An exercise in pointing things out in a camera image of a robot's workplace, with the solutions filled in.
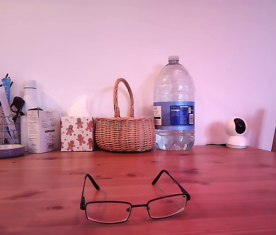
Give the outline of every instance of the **bowl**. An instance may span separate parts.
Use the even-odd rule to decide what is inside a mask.
[[[14,158],[25,153],[25,146],[21,144],[2,144],[0,145],[0,159]]]

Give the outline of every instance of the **white security camera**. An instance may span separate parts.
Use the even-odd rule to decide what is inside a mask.
[[[227,121],[226,132],[229,138],[226,142],[228,148],[246,148],[247,139],[243,135],[247,131],[247,123],[242,118],[232,117]]]

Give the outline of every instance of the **eyeglass frame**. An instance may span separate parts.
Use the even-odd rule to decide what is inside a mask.
[[[182,191],[182,193],[178,193],[178,194],[171,194],[171,195],[167,195],[167,196],[162,196],[162,197],[158,197],[158,198],[154,198],[154,199],[151,199],[147,202],[147,204],[136,204],[136,205],[133,205],[131,204],[130,202],[125,202],[125,201],[90,201],[90,202],[87,202],[86,203],[86,199],[84,197],[84,191],[85,191],[85,185],[86,185],[86,179],[89,178],[92,185],[95,187],[96,190],[100,190],[100,187],[99,185],[95,182],[95,180],[92,178],[92,176],[90,174],[86,174],[85,175],[85,180],[84,180],[84,187],[83,187],[83,191],[81,193],[81,199],[80,199],[80,209],[85,211],[85,214],[86,214],[86,218],[90,221],[93,221],[93,222],[97,222],[97,223],[102,223],[102,224],[118,224],[118,223],[122,223],[122,222],[125,222],[129,219],[130,217],[130,214],[132,212],[132,208],[136,208],[136,207],[146,207],[147,208],[147,211],[148,211],[148,215],[150,218],[152,219],[164,219],[164,218],[167,218],[167,217],[171,217],[173,215],[176,215],[178,214],[179,212],[175,213],[175,214],[171,214],[171,215],[168,215],[168,216],[165,216],[165,217],[159,217],[159,218],[155,218],[155,217],[152,217],[150,215],[150,212],[149,212],[149,203],[153,202],[153,201],[156,201],[156,200],[159,200],[159,199],[163,199],[163,198],[167,198],[167,197],[173,197],[173,196],[186,196],[186,203],[185,203],[185,206],[184,208],[186,207],[187,205],[187,201],[190,200],[190,194],[168,173],[167,170],[162,170],[158,175],[157,177],[152,181],[152,185],[155,185],[156,182],[159,180],[159,178],[161,177],[161,175],[163,173],[166,173],[173,181],[175,184],[177,184],[177,186],[180,188],[180,190]],[[86,206],[87,204],[93,204],[93,203],[123,203],[123,204],[128,204],[130,205],[130,211],[129,211],[129,215],[127,216],[127,218],[125,220],[122,220],[122,221],[118,221],[118,222],[101,222],[101,221],[95,221],[95,220],[92,220],[92,219],[89,219],[88,216],[87,216],[87,211],[86,211]]]

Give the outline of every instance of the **water bottle label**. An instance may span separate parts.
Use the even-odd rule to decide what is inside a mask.
[[[154,121],[157,130],[194,129],[193,101],[154,102]]]

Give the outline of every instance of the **cardboard box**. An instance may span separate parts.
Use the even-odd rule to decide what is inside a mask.
[[[45,153],[59,148],[54,114],[48,111],[28,110],[28,152]]]
[[[93,151],[92,117],[61,117],[61,151]]]

